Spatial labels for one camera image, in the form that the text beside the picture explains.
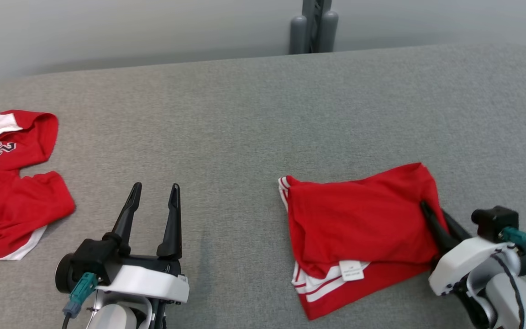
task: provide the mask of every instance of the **white wall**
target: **white wall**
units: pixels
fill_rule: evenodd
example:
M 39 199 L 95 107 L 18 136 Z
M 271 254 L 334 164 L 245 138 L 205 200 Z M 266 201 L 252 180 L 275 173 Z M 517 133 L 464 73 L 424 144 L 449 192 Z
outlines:
M 453 42 L 526 44 L 526 0 L 332 0 L 335 51 Z
M 526 44 L 526 0 L 332 0 L 335 50 Z M 301 0 L 0 0 L 0 80 L 286 54 Z
M 287 54 L 300 0 L 0 0 L 0 80 Z

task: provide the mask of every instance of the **printed number 22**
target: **printed number 22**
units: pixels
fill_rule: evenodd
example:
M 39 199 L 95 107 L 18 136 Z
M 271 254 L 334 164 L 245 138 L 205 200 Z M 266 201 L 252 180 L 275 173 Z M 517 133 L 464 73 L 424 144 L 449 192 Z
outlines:
M 5 143 L 5 144 L 0 142 L 0 155 L 2 155 L 3 152 L 11 152 L 15 150 L 15 146 L 16 146 L 16 143 L 13 143 L 13 142 Z

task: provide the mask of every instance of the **folded clothing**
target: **folded clothing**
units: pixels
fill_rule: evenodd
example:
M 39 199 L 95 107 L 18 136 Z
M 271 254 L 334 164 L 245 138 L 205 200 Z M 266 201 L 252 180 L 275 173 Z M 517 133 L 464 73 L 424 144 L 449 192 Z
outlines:
M 0 260 L 21 260 L 36 246 L 46 225 L 74 211 L 57 172 L 19 176 L 20 168 L 50 158 L 57 133 L 53 114 L 0 113 Z
M 438 254 L 421 213 L 447 230 L 436 182 L 421 163 L 339 183 L 279 179 L 296 260 L 292 284 L 310 320 L 430 269 Z M 357 260 L 364 279 L 345 281 L 339 262 Z

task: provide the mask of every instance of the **folded red shorts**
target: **folded red shorts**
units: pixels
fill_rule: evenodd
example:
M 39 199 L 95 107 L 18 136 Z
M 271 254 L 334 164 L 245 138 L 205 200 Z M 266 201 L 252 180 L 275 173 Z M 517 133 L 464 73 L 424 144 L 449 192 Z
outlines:
M 296 260 L 292 284 L 310 320 L 430 269 L 438 250 L 422 200 L 447 230 L 436 182 L 421 163 L 339 183 L 289 175 L 279 193 Z M 359 261 L 364 278 L 345 281 L 342 260 Z

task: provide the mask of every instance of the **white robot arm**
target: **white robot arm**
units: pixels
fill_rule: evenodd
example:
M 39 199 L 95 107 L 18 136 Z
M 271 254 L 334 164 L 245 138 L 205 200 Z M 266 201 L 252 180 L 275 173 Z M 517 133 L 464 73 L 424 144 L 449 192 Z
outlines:
M 455 294 L 476 329 L 526 328 L 526 233 L 518 231 L 518 214 L 496 206 L 476 210 L 472 221 L 478 236 L 471 237 L 444 212 L 447 233 L 425 202 L 428 227 L 441 252 L 430 275 L 438 296 Z

